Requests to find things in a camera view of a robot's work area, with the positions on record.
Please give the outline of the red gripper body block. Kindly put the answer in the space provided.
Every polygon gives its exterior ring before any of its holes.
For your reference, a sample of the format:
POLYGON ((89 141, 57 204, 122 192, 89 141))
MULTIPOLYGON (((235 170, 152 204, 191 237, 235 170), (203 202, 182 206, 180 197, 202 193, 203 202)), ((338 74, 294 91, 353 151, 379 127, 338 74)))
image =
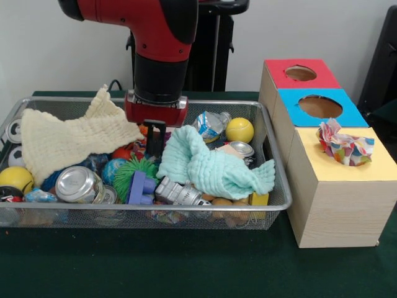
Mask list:
POLYGON ((162 121, 167 127, 181 127, 188 111, 188 97, 181 96, 176 103, 159 105, 142 101, 133 91, 127 92, 124 102, 129 122, 142 124, 144 121, 162 121))

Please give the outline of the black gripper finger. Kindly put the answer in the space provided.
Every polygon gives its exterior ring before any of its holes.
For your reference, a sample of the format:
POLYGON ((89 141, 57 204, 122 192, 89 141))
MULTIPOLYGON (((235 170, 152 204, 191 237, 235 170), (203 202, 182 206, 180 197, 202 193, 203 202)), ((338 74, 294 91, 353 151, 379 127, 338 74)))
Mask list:
POLYGON ((155 155, 154 124, 150 120, 145 120, 144 126, 148 129, 146 134, 146 152, 149 155, 155 155))
POLYGON ((163 121, 156 121, 154 131, 154 153, 161 155, 164 149, 164 139, 166 135, 166 123, 163 121))

